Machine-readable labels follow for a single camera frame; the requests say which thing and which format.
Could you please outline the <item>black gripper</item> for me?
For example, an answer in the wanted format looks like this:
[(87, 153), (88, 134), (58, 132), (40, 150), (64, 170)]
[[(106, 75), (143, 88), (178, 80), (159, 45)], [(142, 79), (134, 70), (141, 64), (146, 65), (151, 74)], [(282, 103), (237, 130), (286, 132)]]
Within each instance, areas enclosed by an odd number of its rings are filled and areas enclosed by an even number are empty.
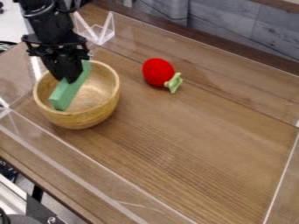
[(58, 81), (64, 77), (64, 63), (68, 83), (74, 83), (80, 77), (82, 60), (90, 58), (87, 39), (74, 31), (71, 14), (75, 11), (75, 7), (23, 7), (23, 18), (32, 28), (32, 32), (22, 37), (27, 52), (42, 58)]

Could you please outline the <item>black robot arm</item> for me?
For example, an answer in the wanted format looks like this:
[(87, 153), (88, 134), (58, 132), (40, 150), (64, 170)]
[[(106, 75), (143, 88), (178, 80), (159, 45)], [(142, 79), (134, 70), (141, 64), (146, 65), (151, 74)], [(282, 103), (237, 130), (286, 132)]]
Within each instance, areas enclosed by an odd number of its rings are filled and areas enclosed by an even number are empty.
[(30, 56), (36, 56), (58, 81), (74, 83), (83, 73), (83, 60), (90, 59), (87, 39), (75, 31), (70, 8), (64, 0), (18, 0), (23, 18), (32, 33), (24, 34)]

